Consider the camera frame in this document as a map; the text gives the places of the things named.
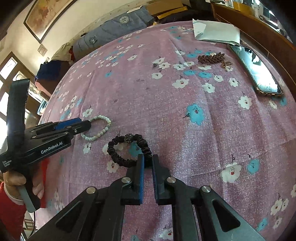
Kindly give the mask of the left hand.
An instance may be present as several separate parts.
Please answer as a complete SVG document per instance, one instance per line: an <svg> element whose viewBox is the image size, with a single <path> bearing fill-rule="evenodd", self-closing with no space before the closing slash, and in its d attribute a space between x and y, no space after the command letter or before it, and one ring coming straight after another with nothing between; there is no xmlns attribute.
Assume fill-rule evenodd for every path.
<svg viewBox="0 0 296 241"><path fill-rule="evenodd" d="M21 200L21 195L18 191L18 187L25 185L26 178L24 175L16 172L16 171L8 171L3 174L4 178L4 189L6 190L6 194L8 197L12 199ZM37 165L33 168L33 188L32 192L39 199L42 199L44 195L44 184L43 184L43 171L40 165Z"/></svg>

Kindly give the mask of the red sleeve forearm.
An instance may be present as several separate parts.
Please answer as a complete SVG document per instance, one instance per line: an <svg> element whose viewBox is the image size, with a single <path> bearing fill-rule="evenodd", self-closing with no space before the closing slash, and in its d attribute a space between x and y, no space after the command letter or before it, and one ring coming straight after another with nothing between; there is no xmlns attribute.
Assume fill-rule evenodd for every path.
<svg viewBox="0 0 296 241"><path fill-rule="evenodd" d="M26 207L7 195L1 183L1 240L20 240Z"/></svg>

